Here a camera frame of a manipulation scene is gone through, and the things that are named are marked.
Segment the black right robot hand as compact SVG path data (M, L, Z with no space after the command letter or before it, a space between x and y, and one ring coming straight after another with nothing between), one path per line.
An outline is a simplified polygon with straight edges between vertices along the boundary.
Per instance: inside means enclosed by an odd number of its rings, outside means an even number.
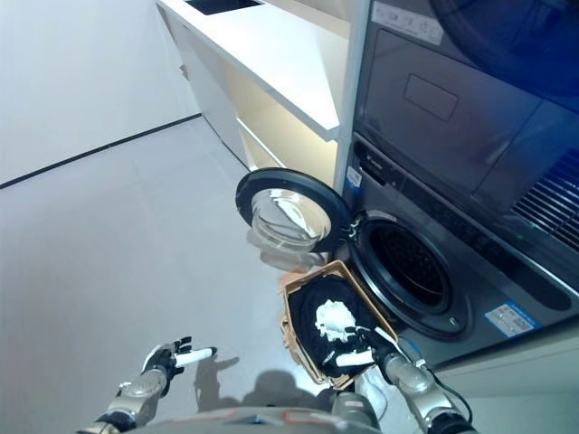
M337 367L369 365L381 362L391 354L399 354L400 349L395 340L383 329L369 329L362 326L350 326L345 329L347 342L355 349L350 353L339 354Z

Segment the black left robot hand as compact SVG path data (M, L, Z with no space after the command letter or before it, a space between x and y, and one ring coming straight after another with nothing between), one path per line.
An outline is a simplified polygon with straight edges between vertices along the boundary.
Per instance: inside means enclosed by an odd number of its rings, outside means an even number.
M143 362L141 372L159 370L164 371L167 377L173 378L182 373L186 366L201 362L216 354L217 348L214 346L195 348L193 337L187 335L168 344L155 346Z

